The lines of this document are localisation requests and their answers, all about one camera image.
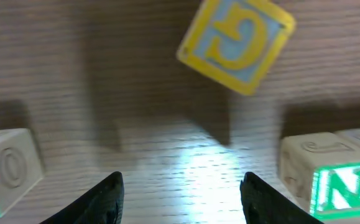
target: yellow block border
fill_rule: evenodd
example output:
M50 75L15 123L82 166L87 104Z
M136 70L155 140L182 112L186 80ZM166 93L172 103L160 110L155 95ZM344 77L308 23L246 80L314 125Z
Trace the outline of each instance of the yellow block border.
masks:
M211 17L216 12L221 1L227 0L204 1L177 51L177 58L179 61L234 91L244 95L252 95L259 86L260 81L265 77L268 69L278 57L288 38L293 34L296 21L291 14L270 1L244 0L283 25L283 28L272 42L270 49L267 51L267 55L253 75L251 82L246 83L238 80L232 75L228 75L226 72L192 54L197 47L201 36L205 32L205 27L209 24Z

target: yellow block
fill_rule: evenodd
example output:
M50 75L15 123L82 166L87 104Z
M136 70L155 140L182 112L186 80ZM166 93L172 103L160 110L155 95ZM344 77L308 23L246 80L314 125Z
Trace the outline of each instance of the yellow block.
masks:
M265 0L205 0L177 52L189 67L251 95L292 35L295 19Z

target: wood grain surface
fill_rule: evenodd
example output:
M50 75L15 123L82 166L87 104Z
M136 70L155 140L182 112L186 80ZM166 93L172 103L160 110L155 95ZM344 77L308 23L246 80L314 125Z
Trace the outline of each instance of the wood grain surface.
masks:
M0 223L38 223L114 171L122 223L245 223L239 183L277 178L281 136L360 127L360 0L275 0L298 28L255 96L175 59L200 1L0 0L0 129L46 178Z

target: alphabet block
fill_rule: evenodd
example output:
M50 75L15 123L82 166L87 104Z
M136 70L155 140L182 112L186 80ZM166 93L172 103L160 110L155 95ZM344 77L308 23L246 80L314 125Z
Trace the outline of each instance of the alphabet block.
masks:
M360 217L360 147L333 133L282 141L280 178L319 220Z
M0 131L0 217L43 177L42 166L27 129Z
M271 1L203 1L177 58L245 95L259 82L295 29L295 19Z

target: green letter n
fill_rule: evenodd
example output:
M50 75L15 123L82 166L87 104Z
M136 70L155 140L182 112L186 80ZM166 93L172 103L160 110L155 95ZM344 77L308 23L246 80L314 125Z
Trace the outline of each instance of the green letter n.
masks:
M341 180L340 176L335 172L331 171L329 173L328 178L328 186L327 186L327 198L325 205L323 206L322 212L328 212L330 210L336 210L335 202L334 202L334 189L336 189L340 195L347 201L348 205L351 208L360 207L360 169L356 169L353 172L357 175L358 180L356 183L356 192L351 192L347 185Z

